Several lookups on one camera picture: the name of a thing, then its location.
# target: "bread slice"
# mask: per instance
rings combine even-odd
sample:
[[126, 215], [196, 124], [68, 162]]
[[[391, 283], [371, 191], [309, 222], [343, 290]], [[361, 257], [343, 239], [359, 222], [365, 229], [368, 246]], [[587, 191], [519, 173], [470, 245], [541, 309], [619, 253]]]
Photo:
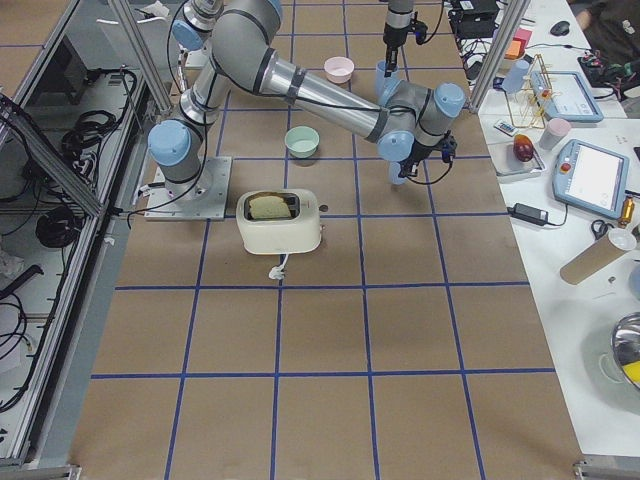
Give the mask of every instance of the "bread slice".
[[254, 220], [273, 220], [291, 218], [291, 210], [281, 194], [261, 192], [252, 195], [249, 201], [249, 214]]

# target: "white robotic arm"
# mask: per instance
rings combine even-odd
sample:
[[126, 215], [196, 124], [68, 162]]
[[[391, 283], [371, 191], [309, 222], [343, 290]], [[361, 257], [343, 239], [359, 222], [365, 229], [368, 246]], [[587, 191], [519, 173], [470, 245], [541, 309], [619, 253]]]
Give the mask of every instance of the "white robotic arm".
[[[407, 32], [415, 28], [415, 17], [412, 2], [394, 1], [409, 9], [410, 21], [409, 28], [392, 35], [389, 22], [393, 20], [387, 18], [385, 42], [393, 37], [388, 52], [395, 49], [397, 53]], [[390, 15], [398, 19], [398, 14]], [[415, 176], [417, 165], [433, 150], [443, 151], [443, 158], [454, 155], [449, 129], [466, 101], [460, 87], [447, 83], [431, 90], [391, 78], [380, 105], [373, 104], [281, 59], [270, 47], [281, 18], [279, 0], [233, 0], [226, 9], [221, 2], [209, 0], [190, 0], [185, 5], [173, 33], [189, 49], [206, 45], [210, 61], [193, 87], [182, 94], [172, 117], [149, 135], [150, 151], [174, 196], [188, 201], [206, 191], [212, 181], [203, 175], [197, 152], [231, 84], [254, 95], [281, 98], [376, 143], [380, 156], [391, 162], [393, 183]]]

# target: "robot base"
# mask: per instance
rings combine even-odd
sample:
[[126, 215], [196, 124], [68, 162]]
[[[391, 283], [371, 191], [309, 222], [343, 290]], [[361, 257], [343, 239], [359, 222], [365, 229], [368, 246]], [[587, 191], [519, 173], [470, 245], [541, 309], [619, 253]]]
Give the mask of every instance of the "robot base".
[[[182, 202], [178, 200], [163, 207], [156, 208], [171, 200], [164, 188], [151, 190], [147, 208], [154, 210], [144, 212], [147, 220], [184, 221], [184, 220], [224, 220], [227, 205], [227, 192], [231, 178], [231, 157], [207, 157], [204, 168], [213, 178], [211, 187], [195, 200]], [[164, 175], [158, 168], [154, 182], [164, 182]]]

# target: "pink bowl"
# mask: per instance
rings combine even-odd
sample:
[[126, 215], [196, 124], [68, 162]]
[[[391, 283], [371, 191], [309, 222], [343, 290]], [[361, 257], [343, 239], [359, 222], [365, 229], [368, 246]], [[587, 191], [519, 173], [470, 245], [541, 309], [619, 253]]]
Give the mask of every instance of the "pink bowl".
[[353, 74], [354, 63], [347, 57], [331, 57], [324, 62], [327, 80], [333, 83], [345, 83]]

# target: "black round object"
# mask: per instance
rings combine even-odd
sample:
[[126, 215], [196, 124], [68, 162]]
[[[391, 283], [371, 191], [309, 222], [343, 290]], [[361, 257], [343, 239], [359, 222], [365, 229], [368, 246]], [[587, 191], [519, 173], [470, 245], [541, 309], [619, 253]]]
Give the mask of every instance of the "black round object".
[[80, 234], [82, 219], [69, 207], [57, 207], [45, 213], [36, 224], [36, 237], [49, 248], [63, 248], [72, 244]]

